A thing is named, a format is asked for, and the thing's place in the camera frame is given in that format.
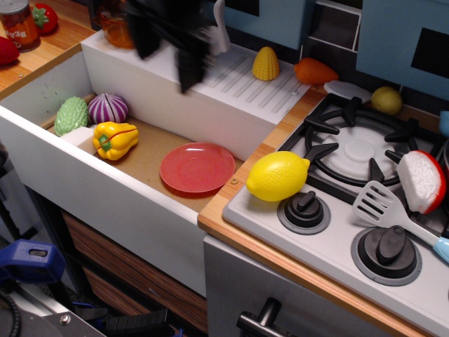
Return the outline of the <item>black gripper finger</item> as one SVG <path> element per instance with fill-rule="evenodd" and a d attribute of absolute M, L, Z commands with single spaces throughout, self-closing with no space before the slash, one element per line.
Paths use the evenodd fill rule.
<path fill-rule="evenodd" d="M 208 48 L 179 49 L 177 52 L 178 79 L 181 93 L 203 81 L 206 73 Z"/>
<path fill-rule="evenodd" d="M 157 26 L 152 20 L 139 15 L 128 15 L 128 28 L 139 57 L 144 60 L 157 51 L 161 45 Z"/>

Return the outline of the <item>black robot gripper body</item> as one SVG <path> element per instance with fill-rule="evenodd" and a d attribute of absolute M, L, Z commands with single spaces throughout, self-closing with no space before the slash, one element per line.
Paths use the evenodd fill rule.
<path fill-rule="evenodd" d="M 208 48 L 209 43 L 201 35 L 205 27 L 201 9 L 202 1 L 127 1 L 127 15 L 139 15 L 150 19 L 157 26 L 161 41 L 167 41 L 177 49 Z"/>

